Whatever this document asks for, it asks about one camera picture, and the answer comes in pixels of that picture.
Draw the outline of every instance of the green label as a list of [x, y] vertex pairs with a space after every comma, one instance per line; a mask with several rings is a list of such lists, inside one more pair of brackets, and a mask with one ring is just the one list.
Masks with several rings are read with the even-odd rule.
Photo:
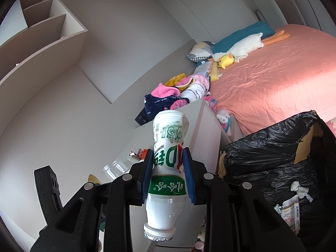
[[154, 166], [162, 166], [166, 161], [166, 165], [174, 168], [177, 159], [177, 145], [170, 147], [167, 152], [163, 149], [163, 145], [159, 147], [154, 154]]
[[185, 195], [185, 182], [176, 175], [152, 176], [149, 193], [158, 195]]
[[[156, 131], [159, 131], [159, 125], [156, 125]], [[183, 137], [183, 127], [179, 121], [170, 123], [164, 126], [161, 130], [161, 139], [168, 138], [170, 143], [179, 143], [179, 140]]]

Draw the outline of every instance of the white wall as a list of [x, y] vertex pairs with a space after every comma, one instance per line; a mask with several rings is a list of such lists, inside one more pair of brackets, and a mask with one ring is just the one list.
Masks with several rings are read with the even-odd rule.
[[155, 0], [62, 0], [89, 30], [78, 66], [112, 103], [191, 37]]
[[157, 0], [196, 42], [218, 42], [257, 21], [242, 0]]
[[295, 0], [307, 26], [336, 37], [336, 25], [320, 0]]
[[27, 27], [20, 0], [16, 0], [0, 24], [0, 46]]
[[254, 2], [271, 28], [277, 29], [287, 24], [287, 21], [275, 0], [254, 0]]
[[55, 171], [63, 204], [89, 174], [108, 180], [102, 169], [131, 140], [144, 95], [174, 75], [191, 74], [195, 63], [184, 54], [194, 45], [192, 40], [177, 49], [112, 104], [76, 66], [35, 95], [0, 137], [0, 207], [14, 223], [33, 238], [45, 226], [34, 181], [37, 168], [50, 165]]

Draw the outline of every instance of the bed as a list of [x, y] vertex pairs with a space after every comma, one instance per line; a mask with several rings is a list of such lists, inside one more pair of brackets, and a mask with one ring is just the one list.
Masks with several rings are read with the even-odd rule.
[[283, 29], [289, 39], [220, 69], [211, 83], [217, 109], [233, 113], [245, 134], [309, 110], [325, 122], [336, 117], [336, 38], [307, 26]]

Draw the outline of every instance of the pile of clothes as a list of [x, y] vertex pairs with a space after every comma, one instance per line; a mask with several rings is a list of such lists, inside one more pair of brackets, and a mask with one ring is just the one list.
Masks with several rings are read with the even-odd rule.
[[144, 104], [149, 121], [161, 111], [176, 110], [203, 98], [218, 118], [223, 129], [230, 133], [230, 116], [226, 110], [217, 111], [217, 101], [210, 96], [210, 77], [204, 73], [190, 76], [180, 74], [165, 84], [160, 83], [152, 93], [145, 95]]

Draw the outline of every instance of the stuffed animal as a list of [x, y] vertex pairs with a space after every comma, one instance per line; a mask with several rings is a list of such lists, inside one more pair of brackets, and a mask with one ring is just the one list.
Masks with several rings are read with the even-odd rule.
[[222, 125], [223, 130], [227, 133], [228, 136], [231, 135], [231, 130], [230, 130], [230, 123], [231, 123], [231, 118], [227, 110], [221, 109], [217, 112], [216, 118]]
[[232, 54], [235, 62], [239, 62], [239, 60], [245, 59], [249, 53], [259, 48], [288, 39], [290, 37], [290, 34], [287, 34], [284, 30], [281, 30], [276, 32], [273, 36], [265, 38], [263, 40], [261, 39], [262, 36], [262, 33], [249, 35], [246, 38], [235, 43], [225, 53], [215, 53], [212, 55], [212, 58], [208, 60], [219, 61], [224, 55]]
[[225, 67], [230, 66], [234, 62], [235, 62], [235, 58], [233, 57], [232, 54], [224, 55], [219, 59], [218, 67], [222, 67], [223, 69], [225, 69]]
[[218, 71], [218, 62], [213, 62], [211, 65], [211, 71], [209, 73], [210, 81], [216, 81], [219, 80], [219, 77], [221, 77], [223, 74], [220, 74]]
[[197, 241], [195, 243], [195, 249], [203, 251], [203, 249], [204, 249], [204, 242], [203, 241]]
[[200, 230], [197, 238], [200, 239], [201, 241], [205, 240], [205, 226], [201, 227], [201, 230]]

